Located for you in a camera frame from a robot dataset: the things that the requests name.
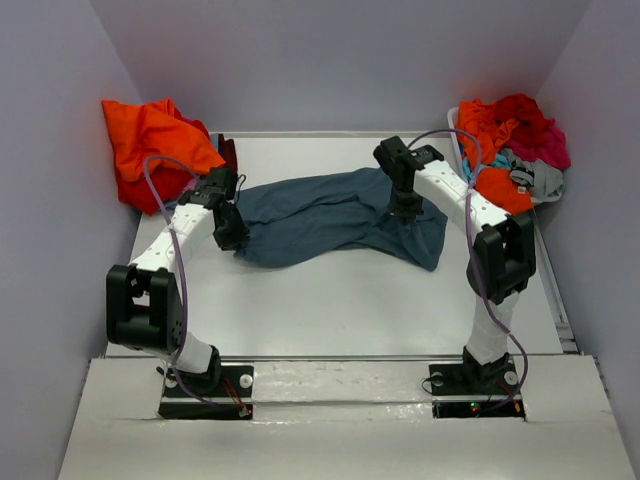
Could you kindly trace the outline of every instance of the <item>pile of clothes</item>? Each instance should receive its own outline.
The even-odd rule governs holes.
[[[480,143],[482,165],[476,189],[490,202],[518,214],[562,196],[562,171],[571,166],[566,138],[534,99],[516,94],[490,104],[460,102],[456,128]],[[470,179],[478,151],[465,135],[458,134],[458,142],[463,170]]]
[[[238,170],[233,140],[223,135],[210,138],[204,124],[183,117],[171,99],[145,105],[104,100],[102,109],[113,146],[118,199],[147,215],[158,211],[143,173],[144,161],[151,155],[180,160],[198,175],[224,164]],[[191,174],[171,161],[151,161],[149,171],[166,204],[171,205],[193,186]]]

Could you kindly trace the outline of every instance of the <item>blue garment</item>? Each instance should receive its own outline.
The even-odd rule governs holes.
[[[236,257],[287,267],[330,250],[373,248],[432,271],[447,218],[431,202],[404,225],[388,213],[391,180],[377,168],[243,190],[238,209],[251,231]]]
[[[480,165],[480,170],[478,170],[478,174],[480,174],[482,169],[485,167],[495,167],[495,168],[503,168],[505,170],[511,170],[511,164],[509,163],[509,159],[507,159],[507,157],[505,157],[504,155],[500,155],[499,153],[496,154],[496,159],[492,163],[488,165],[484,165],[484,164]],[[462,170],[464,170],[464,176],[467,177],[467,181],[470,181],[473,171],[471,170],[469,157],[465,157],[462,160]]]

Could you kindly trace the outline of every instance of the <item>wall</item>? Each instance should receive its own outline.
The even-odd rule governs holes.
[[[91,0],[145,101],[213,130],[420,130],[535,94],[589,0]]]
[[[54,479],[135,234],[99,102],[139,96],[85,0],[6,2],[0,62],[0,476]]]
[[[600,357],[640,476],[640,2],[595,0],[538,100],[566,130],[563,200],[540,212],[579,345]]]

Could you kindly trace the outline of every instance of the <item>purple cable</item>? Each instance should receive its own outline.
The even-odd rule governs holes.
[[[160,208],[160,212],[162,212],[162,216],[164,217],[164,221],[167,223],[167,227],[169,227],[171,242],[173,243],[173,249],[176,252],[176,265],[178,267],[178,274],[180,275],[180,291],[182,293],[182,327],[180,328],[180,343],[178,345],[178,350],[176,350],[176,353],[174,353],[173,358],[171,359],[171,363],[175,364],[180,358],[180,354],[184,349],[184,343],[187,338],[187,332],[189,331],[187,327],[188,314],[189,314],[189,307],[188,307],[188,301],[187,301],[187,277],[185,276],[185,273],[184,273],[184,261],[182,260],[182,251],[180,250],[180,242],[178,242],[178,235],[176,235],[176,232],[171,225],[171,215],[167,211],[167,208],[164,206],[164,202],[162,201],[162,198],[160,198],[160,194],[158,193],[158,190],[153,184],[153,180],[151,180],[151,174],[149,173],[149,163],[153,160],[167,160],[169,162],[175,163],[179,167],[189,172],[191,176],[196,180],[198,180],[198,176],[188,165],[185,165],[180,160],[177,160],[175,158],[167,157],[166,155],[151,155],[150,157],[147,157],[144,160],[144,166],[143,166],[144,178],[147,181],[147,184],[149,185],[149,189],[151,190],[151,194],[153,195],[153,198],[156,200],[156,203]],[[171,369],[173,370],[173,374],[175,375],[176,382],[178,382],[178,385],[180,385],[180,388],[184,393],[189,395],[191,398],[199,400],[202,403],[206,403],[207,405],[211,405],[212,407],[221,406],[219,403],[215,403],[210,400],[207,400],[206,398],[201,397],[197,393],[194,393],[191,390],[189,390],[189,388],[185,385],[184,381],[182,380],[182,377],[180,376],[178,368],[175,367],[174,365],[171,365]]]
[[[478,284],[478,289],[480,290],[480,297],[482,298],[482,303],[484,303],[485,308],[487,309],[487,313],[489,314],[489,317],[491,317],[491,320],[493,320],[493,323],[495,323],[500,330],[502,330],[505,334],[507,334],[509,336],[509,338],[511,339],[511,341],[513,342],[513,344],[518,348],[518,350],[520,350],[520,353],[522,353],[522,363],[523,363],[523,367],[522,367],[522,377],[520,379],[520,381],[517,383],[515,389],[513,390],[513,392],[511,392],[511,395],[509,396],[509,398],[507,398],[506,400],[503,400],[502,402],[498,403],[497,405],[485,410],[485,412],[487,411],[491,411],[491,410],[496,410],[504,405],[506,405],[507,403],[509,403],[510,401],[512,401],[514,399],[514,397],[516,395],[518,395],[518,393],[520,393],[520,391],[522,390],[522,385],[524,385],[524,382],[527,378],[527,375],[529,374],[529,356],[527,355],[527,352],[525,351],[524,347],[522,346],[522,344],[518,341],[518,339],[515,337],[515,335],[513,333],[511,333],[511,330],[509,330],[509,328],[502,323],[495,315],[495,313],[493,313],[493,310],[491,309],[491,305],[489,304],[489,298],[487,297],[487,287],[484,283],[484,278],[481,274],[480,271],[480,261],[478,260],[478,256],[476,255],[476,251],[473,248],[473,234],[472,234],[472,224],[471,224],[471,191],[475,188],[476,186],[476,181],[478,180],[478,173],[480,173],[480,166],[482,164],[482,147],[480,146],[480,143],[478,142],[478,139],[476,137],[474,137],[473,135],[471,135],[469,132],[465,132],[464,130],[460,130],[458,128],[441,128],[438,130],[431,130],[429,132],[423,133],[421,135],[418,135],[416,138],[414,138],[411,143],[409,143],[408,148],[411,148],[418,140],[428,137],[430,135],[434,135],[436,133],[457,133],[460,135],[464,135],[468,138],[470,138],[473,143],[476,146],[476,149],[478,150],[478,162],[475,166],[475,168],[473,169],[473,173],[471,175],[471,179],[469,180],[469,187],[467,190],[467,196],[465,198],[465,202],[464,202],[464,211],[465,211],[465,234],[467,237],[467,248],[469,250],[469,258],[471,260],[471,269],[473,270],[473,276],[476,279],[476,283]]]

